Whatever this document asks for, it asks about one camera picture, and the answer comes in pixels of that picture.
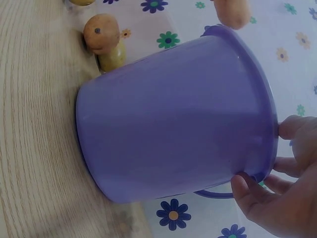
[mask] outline green flower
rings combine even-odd
[[[296,15],[297,11],[295,10],[295,7],[289,3],[284,4],[284,7],[288,12],[290,12],[292,15]]]
[[[256,20],[254,17],[251,16],[250,22],[251,22],[252,24],[256,24],[257,20]]]
[[[297,114],[300,116],[304,116],[305,115],[305,108],[302,104],[297,106]]]
[[[263,182],[263,181],[262,181],[262,182],[259,182],[259,185],[261,185],[263,188],[266,189],[266,186],[264,185],[264,182]]]
[[[170,47],[176,46],[177,43],[180,42],[180,40],[177,38],[177,34],[172,34],[170,31],[167,31],[166,34],[161,33],[160,38],[157,39],[157,42],[159,43],[159,48],[165,48],[168,49]]]
[[[201,2],[201,1],[198,1],[196,3],[196,7],[202,9],[202,8],[205,8],[205,4],[203,2]]]

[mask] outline finger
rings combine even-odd
[[[306,123],[310,122],[314,117],[300,117],[293,115],[288,117],[279,125],[279,136],[285,140],[292,140],[295,137],[296,132]]]
[[[286,193],[290,187],[294,184],[293,182],[283,180],[275,175],[269,175],[265,180],[264,184],[277,194]]]
[[[246,173],[240,173],[239,175],[244,179],[251,194],[259,203],[269,203],[276,198],[276,194],[267,191]]]
[[[302,174],[295,158],[276,157],[273,169],[294,178],[299,178]]]
[[[233,197],[236,200],[243,214],[253,222],[257,222],[261,218],[261,213],[264,210],[264,205],[252,195],[249,187],[243,177],[235,175],[231,179],[231,187]]]

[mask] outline flower print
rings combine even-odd
[[[245,230],[246,229],[244,227],[238,229],[238,225],[233,224],[230,230],[228,228],[223,228],[221,231],[223,236],[218,238],[247,238],[247,235],[243,235]]]
[[[141,3],[141,6],[143,6],[143,11],[150,10],[150,13],[156,13],[157,10],[163,11],[164,7],[168,5],[167,2],[164,0],[145,0],[146,2]]]
[[[205,8],[205,4],[203,2],[201,2],[201,1],[198,1],[196,3],[196,7],[202,9],[202,8]]]
[[[264,184],[264,181],[259,182],[259,185],[266,189],[266,186],[265,186],[265,184]]]
[[[317,12],[313,8],[309,8],[309,13],[313,16],[314,20],[317,20]]]
[[[299,41],[299,44],[303,46],[305,49],[311,48],[311,42],[308,40],[308,37],[302,32],[296,33],[296,39]]]
[[[305,115],[305,108],[302,104],[297,106],[297,114],[302,117]]]
[[[131,30],[130,29],[124,29],[123,31],[121,31],[121,37],[122,38],[129,38],[131,36]]]
[[[166,34],[161,33],[160,38],[157,39],[157,43],[159,43],[159,48],[168,49],[170,47],[176,46],[180,40],[177,38],[177,34],[172,34],[170,31],[167,31]]]
[[[119,1],[119,0],[104,0],[104,3],[113,4],[113,1]]]
[[[162,217],[159,224],[161,226],[167,226],[171,231],[176,230],[176,227],[185,228],[186,223],[184,221],[189,221],[192,219],[190,214],[185,213],[188,210],[187,204],[182,204],[178,206],[178,200],[172,199],[170,205],[163,201],[160,203],[164,210],[158,210],[157,216]]]
[[[256,22],[257,22],[257,20],[256,20],[254,17],[251,16],[251,18],[250,18],[250,23],[256,24]]]
[[[295,7],[294,7],[293,5],[291,5],[291,4],[289,4],[289,3],[285,3],[285,4],[284,4],[284,7],[285,7],[286,10],[287,10],[288,12],[290,12],[292,15],[296,15],[296,14],[297,14],[297,11],[296,11],[296,9],[295,9]]]
[[[282,61],[282,62],[287,62],[288,61],[287,51],[284,50],[282,47],[277,48],[276,55],[277,55],[277,58],[280,61]]]

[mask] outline yellow flower center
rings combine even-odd
[[[171,211],[171,212],[168,214],[168,217],[169,217],[171,220],[175,221],[175,220],[178,219],[178,213],[177,213],[176,211]]]

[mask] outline blue flower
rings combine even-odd
[[[317,20],[317,12],[313,8],[309,8],[309,13],[313,16],[314,20]]]
[[[176,230],[176,225],[179,228],[185,228],[186,223],[184,221],[192,219],[191,215],[184,213],[188,210],[187,204],[178,206],[178,200],[175,198],[171,200],[170,205],[165,201],[161,202],[160,205],[164,210],[157,211],[157,216],[162,217],[159,224],[163,227],[168,224],[171,231]]]
[[[119,1],[119,0],[104,0],[104,3],[108,2],[108,4],[113,4],[113,1]]]
[[[145,0],[146,2],[141,3],[141,6],[143,6],[143,11],[150,10],[150,13],[156,13],[157,10],[163,11],[164,7],[168,5],[167,2],[164,0]]]
[[[228,228],[223,228],[221,233],[224,236],[218,238],[247,238],[247,235],[242,234],[245,230],[246,229],[244,227],[238,229],[238,225],[233,224],[230,230]]]

